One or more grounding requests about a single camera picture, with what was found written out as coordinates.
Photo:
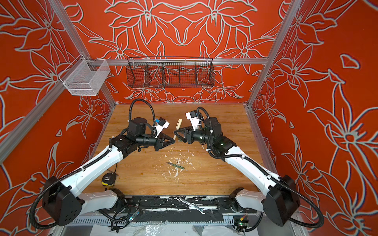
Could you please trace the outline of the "green pen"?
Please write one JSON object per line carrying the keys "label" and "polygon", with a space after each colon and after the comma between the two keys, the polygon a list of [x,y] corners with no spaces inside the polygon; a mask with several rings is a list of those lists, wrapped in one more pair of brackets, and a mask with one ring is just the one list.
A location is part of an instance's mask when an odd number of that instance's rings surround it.
{"label": "green pen", "polygon": [[178,168],[178,169],[181,169],[181,170],[185,170],[185,167],[183,166],[180,166],[180,165],[177,165],[177,164],[174,164],[174,163],[171,163],[171,162],[166,162],[168,165],[171,165],[175,168]]}

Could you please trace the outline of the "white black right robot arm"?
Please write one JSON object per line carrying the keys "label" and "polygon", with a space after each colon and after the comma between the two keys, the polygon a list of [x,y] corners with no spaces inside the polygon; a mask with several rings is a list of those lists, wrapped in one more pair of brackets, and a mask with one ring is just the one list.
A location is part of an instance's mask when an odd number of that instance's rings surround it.
{"label": "white black right robot arm", "polygon": [[[178,129],[174,134],[184,143],[199,142],[206,145],[206,152],[235,167],[260,191],[259,194],[240,189],[234,199],[242,208],[251,208],[264,213],[274,224],[283,226],[288,221],[306,228],[317,229],[324,225],[320,208],[309,198],[299,193],[294,180],[269,171],[250,158],[237,144],[223,135],[221,124],[211,117],[203,107],[186,113],[191,125]],[[306,202],[316,212],[318,220],[306,223],[293,218],[293,214]]]}

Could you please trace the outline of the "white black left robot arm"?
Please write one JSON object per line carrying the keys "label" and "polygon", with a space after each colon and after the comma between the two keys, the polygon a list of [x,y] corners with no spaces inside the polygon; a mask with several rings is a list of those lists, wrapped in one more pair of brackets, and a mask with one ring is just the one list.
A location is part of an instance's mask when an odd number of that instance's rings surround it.
{"label": "white black left robot arm", "polygon": [[145,118],[133,118],[130,108],[128,127],[111,137],[104,150],[72,172],[46,181],[31,205],[29,223],[35,229],[46,230],[57,225],[66,226],[78,216],[92,211],[104,214],[106,209],[124,207],[127,204],[125,195],[116,188],[90,194],[83,191],[108,168],[133,152],[148,147],[159,151],[175,143],[173,138],[163,133],[169,122],[155,115],[152,117],[152,124]]}

